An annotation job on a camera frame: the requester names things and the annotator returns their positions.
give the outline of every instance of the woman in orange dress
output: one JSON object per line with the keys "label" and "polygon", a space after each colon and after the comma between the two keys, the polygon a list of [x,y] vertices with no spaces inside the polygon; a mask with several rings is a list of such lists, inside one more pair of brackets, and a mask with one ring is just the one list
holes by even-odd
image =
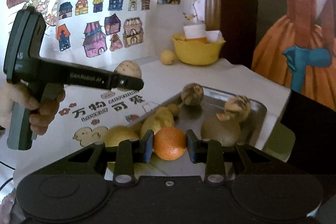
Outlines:
{"label": "woman in orange dress", "polygon": [[336,110],[335,57],[332,0],[287,0],[287,15],[257,45],[252,70]]}

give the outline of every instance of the black circular disc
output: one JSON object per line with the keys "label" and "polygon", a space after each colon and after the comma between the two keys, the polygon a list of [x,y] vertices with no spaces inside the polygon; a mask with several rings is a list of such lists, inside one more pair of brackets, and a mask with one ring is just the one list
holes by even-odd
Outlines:
{"label": "black circular disc", "polygon": [[231,190],[244,209],[277,221],[307,217],[323,197],[320,183],[311,175],[240,175]]}
{"label": "black circular disc", "polygon": [[101,175],[29,175],[18,185],[20,207],[34,218],[66,221],[97,208],[108,195]]}

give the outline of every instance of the device handle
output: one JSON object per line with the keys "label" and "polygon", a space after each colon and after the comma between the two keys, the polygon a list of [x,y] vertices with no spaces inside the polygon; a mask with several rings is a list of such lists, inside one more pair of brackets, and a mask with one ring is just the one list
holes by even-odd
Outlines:
{"label": "device handle", "polygon": [[[31,95],[41,103],[47,99],[56,99],[56,96],[62,89],[63,85],[61,84],[28,83],[28,90]],[[7,139],[7,146],[10,149],[29,150],[31,148],[36,135],[33,136],[30,129],[29,116],[34,112],[35,110],[31,111],[22,107],[19,103],[14,103]]]}

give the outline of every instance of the metal bolt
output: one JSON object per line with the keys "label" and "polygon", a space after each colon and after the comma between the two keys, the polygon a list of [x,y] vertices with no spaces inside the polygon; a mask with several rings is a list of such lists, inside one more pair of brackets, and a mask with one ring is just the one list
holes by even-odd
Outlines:
{"label": "metal bolt", "polygon": [[207,180],[211,183],[220,183],[224,180],[224,178],[221,175],[210,175]]}
{"label": "metal bolt", "polygon": [[115,181],[118,183],[128,183],[132,180],[132,177],[129,175],[118,175],[115,178]]}

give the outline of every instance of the yellow bowl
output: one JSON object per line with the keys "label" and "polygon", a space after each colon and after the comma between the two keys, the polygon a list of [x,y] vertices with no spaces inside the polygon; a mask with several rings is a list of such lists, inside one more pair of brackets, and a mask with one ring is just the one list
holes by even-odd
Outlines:
{"label": "yellow bowl", "polygon": [[185,41],[184,34],[174,34],[172,36],[175,52],[179,60],[190,65],[205,66],[215,63],[225,43],[208,43],[200,41]]}

